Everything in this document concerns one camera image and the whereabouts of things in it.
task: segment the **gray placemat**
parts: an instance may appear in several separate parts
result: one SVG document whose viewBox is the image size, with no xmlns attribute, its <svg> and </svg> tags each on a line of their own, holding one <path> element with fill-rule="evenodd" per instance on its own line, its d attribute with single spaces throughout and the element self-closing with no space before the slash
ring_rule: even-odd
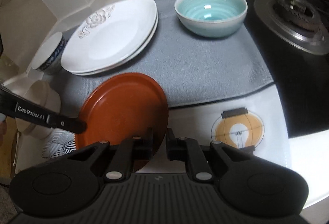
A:
<svg viewBox="0 0 329 224">
<path fill-rule="evenodd" d="M 76 116 L 97 86 L 125 72 L 140 72 L 155 79 L 169 107 L 233 98 L 273 82 L 244 25 L 224 39 L 202 38 L 180 23 L 174 3 L 175 0 L 156 0 L 159 23 L 155 35 L 143 52 L 128 63 L 93 76 L 76 76 L 64 69 L 54 76 L 45 75 L 61 97 L 61 112 Z M 65 37 L 68 39 L 72 33 L 68 31 Z"/>
</svg>

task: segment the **stove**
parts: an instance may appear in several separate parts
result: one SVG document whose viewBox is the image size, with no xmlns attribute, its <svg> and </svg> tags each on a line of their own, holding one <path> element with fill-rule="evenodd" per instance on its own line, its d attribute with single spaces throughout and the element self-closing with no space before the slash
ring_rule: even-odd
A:
<svg viewBox="0 0 329 224">
<path fill-rule="evenodd" d="M 329 18 L 323 0 L 288 0 L 301 15 L 320 17 L 306 26 L 280 13 L 278 0 L 246 1 L 244 24 L 279 91 L 289 137 L 329 129 Z"/>
</svg>

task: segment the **human hand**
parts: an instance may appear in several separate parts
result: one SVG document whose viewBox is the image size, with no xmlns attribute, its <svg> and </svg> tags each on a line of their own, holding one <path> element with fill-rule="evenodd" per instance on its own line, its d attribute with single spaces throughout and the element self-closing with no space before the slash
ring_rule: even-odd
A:
<svg viewBox="0 0 329 224">
<path fill-rule="evenodd" d="M 7 123 L 3 121 L 0 123 L 0 146 L 3 142 L 3 136 L 7 133 Z"/>
</svg>

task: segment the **beige wall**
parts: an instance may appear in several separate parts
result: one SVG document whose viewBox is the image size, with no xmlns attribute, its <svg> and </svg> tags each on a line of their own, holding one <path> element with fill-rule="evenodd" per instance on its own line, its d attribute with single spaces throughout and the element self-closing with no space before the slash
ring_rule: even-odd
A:
<svg viewBox="0 0 329 224">
<path fill-rule="evenodd" d="M 12 0 L 0 8 L 4 52 L 25 71 L 40 44 L 56 23 L 41 0 Z"/>
</svg>

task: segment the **stack of plates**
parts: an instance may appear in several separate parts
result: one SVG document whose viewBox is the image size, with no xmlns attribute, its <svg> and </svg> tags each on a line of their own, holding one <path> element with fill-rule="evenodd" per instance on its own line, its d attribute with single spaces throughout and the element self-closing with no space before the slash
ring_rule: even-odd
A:
<svg viewBox="0 0 329 224">
<path fill-rule="evenodd" d="M 90 15 L 68 41 L 61 65 L 75 75 L 113 69 L 137 56 L 158 25 L 154 0 L 124 0 Z"/>
</svg>

